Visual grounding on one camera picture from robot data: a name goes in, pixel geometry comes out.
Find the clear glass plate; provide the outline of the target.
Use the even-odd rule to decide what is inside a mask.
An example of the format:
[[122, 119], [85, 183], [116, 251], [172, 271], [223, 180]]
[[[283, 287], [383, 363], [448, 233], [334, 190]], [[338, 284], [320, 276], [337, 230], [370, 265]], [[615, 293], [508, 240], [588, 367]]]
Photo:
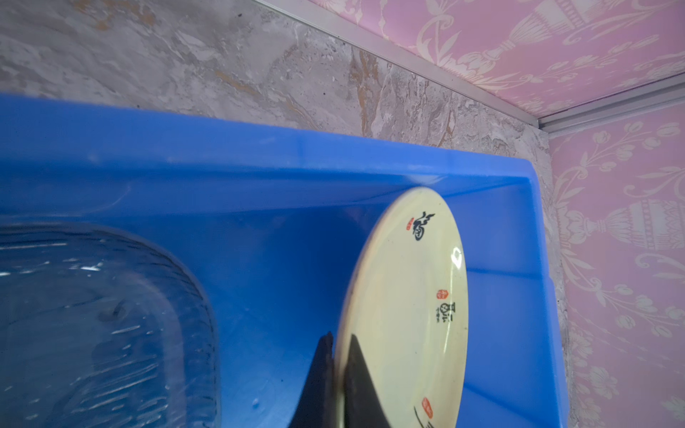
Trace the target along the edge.
[[2, 426], [217, 427], [217, 346], [169, 253], [93, 225], [2, 227]]

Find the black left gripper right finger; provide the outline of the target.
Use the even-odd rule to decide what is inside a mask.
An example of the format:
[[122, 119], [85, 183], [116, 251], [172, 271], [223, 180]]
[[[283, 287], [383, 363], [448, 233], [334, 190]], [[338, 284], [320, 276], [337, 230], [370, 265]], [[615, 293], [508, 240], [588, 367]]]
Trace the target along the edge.
[[344, 369], [344, 427], [390, 428], [359, 340], [351, 336]]

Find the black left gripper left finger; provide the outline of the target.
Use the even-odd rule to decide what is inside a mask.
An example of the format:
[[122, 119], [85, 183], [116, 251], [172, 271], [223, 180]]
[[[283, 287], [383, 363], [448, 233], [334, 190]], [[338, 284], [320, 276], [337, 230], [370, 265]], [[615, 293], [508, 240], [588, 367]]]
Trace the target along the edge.
[[333, 335], [320, 337], [289, 428], [335, 426]]

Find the cream plate with calligraphy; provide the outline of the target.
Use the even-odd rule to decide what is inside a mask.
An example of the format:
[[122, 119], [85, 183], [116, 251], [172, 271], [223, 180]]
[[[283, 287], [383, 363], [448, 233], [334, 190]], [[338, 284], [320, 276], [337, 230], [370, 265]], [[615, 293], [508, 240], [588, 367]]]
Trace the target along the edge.
[[464, 387], [467, 267], [448, 203], [415, 187], [378, 219], [353, 271], [335, 344], [335, 423], [356, 335], [391, 427], [453, 427]]

